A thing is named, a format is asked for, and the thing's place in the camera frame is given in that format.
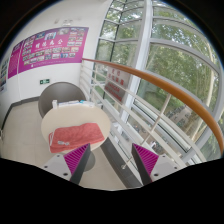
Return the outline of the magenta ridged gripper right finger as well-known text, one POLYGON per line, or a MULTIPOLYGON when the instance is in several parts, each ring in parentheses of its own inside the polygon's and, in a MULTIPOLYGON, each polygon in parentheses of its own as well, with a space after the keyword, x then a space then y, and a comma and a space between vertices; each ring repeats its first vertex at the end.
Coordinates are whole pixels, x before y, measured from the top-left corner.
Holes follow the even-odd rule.
POLYGON ((132 144, 131 153, 138 168, 143 185, 150 184, 152 182, 150 175, 159 156, 137 144, 132 144))

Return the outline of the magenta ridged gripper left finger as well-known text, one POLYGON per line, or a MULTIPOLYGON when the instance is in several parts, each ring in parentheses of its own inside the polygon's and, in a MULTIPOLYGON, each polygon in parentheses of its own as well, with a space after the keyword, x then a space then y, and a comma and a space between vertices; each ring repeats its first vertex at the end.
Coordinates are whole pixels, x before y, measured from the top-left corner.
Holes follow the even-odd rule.
POLYGON ((64 155, 65 162, 71 172, 70 181, 79 184, 90 156, 90 144, 85 144, 64 155))

